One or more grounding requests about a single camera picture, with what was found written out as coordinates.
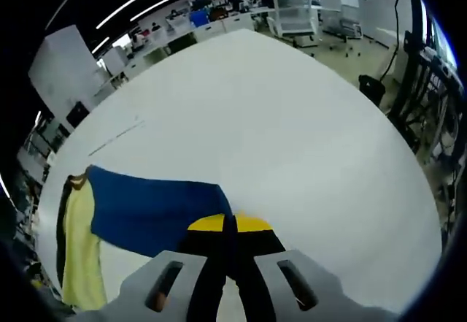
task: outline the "white table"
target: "white table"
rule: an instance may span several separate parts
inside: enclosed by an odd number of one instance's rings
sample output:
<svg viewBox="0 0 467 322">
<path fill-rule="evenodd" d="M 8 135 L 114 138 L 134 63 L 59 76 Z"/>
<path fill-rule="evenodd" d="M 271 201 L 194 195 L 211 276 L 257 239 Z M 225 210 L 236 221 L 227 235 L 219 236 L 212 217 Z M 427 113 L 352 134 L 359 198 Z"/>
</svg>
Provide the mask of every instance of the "white table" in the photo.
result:
<svg viewBox="0 0 467 322">
<path fill-rule="evenodd" d="M 267 220 L 286 248 L 337 275 L 364 305 L 402 311 L 439 260 L 435 202 L 401 135 L 331 69 L 251 31 L 154 65 L 103 101 L 58 151 L 40 199 L 38 246 L 56 285 L 61 189 L 89 164 L 218 183 L 234 212 Z M 104 243 L 108 299 L 147 260 Z"/>
</svg>

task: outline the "floor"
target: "floor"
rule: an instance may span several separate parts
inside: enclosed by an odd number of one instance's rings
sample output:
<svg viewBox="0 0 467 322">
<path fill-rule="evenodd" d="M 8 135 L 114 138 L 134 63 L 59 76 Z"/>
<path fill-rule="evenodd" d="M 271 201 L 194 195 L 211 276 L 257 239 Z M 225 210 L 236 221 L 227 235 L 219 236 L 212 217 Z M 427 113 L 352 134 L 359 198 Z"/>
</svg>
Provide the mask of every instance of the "floor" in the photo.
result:
<svg viewBox="0 0 467 322">
<path fill-rule="evenodd" d="M 273 37 L 268 29 L 260 31 L 262 34 Z M 288 45 L 292 42 L 277 39 Z M 381 65 L 385 58 L 389 55 L 388 49 L 370 39 L 363 38 L 362 40 L 351 40 L 353 51 L 349 51 L 349 56 L 346 57 L 346 50 L 341 45 L 330 50 L 329 44 L 338 43 L 339 39 L 329 34 L 323 34 L 322 45 L 318 47 L 299 48 L 307 55 L 313 55 L 320 63 L 325 64 L 337 72 L 346 81 L 351 83 L 358 89 L 358 76 L 367 74 L 372 77 L 380 77 L 382 74 Z M 393 105 L 397 96 L 399 84 L 391 76 L 392 69 L 384 78 L 383 83 L 386 87 L 386 94 L 382 98 L 379 106 L 381 111 L 387 113 Z M 417 160 L 422 167 L 428 183 L 430 184 L 433 195 L 435 196 L 436 206 L 439 214 L 440 226 L 443 227 L 447 222 L 447 205 L 443 199 L 438 196 L 438 189 L 444 177 L 443 170 L 436 164 L 425 165 L 423 156 L 426 150 L 422 147 L 417 153 Z"/>
</svg>

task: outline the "office chair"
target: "office chair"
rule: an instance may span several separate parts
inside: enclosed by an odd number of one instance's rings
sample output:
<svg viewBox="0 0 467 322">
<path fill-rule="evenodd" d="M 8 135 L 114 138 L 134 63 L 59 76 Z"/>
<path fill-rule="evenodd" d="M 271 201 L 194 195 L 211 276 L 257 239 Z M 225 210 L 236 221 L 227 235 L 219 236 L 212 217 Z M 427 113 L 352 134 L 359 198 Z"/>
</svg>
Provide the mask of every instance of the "office chair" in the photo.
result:
<svg viewBox="0 0 467 322">
<path fill-rule="evenodd" d="M 348 57 L 350 51 L 353 51 L 353 46 L 348 41 L 349 39 L 362 39 L 363 32 L 358 16 L 358 8 L 343 4 L 341 10 L 322 9 L 321 17 L 323 19 L 323 28 L 340 38 L 341 41 L 334 42 L 329 45 L 329 49 L 333 50 L 336 47 L 344 44 L 345 56 Z"/>
<path fill-rule="evenodd" d="M 295 48 L 317 45 L 318 14 L 312 0 L 274 0 L 274 8 L 274 18 L 267 17 L 274 36 L 292 39 Z"/>
</svg>

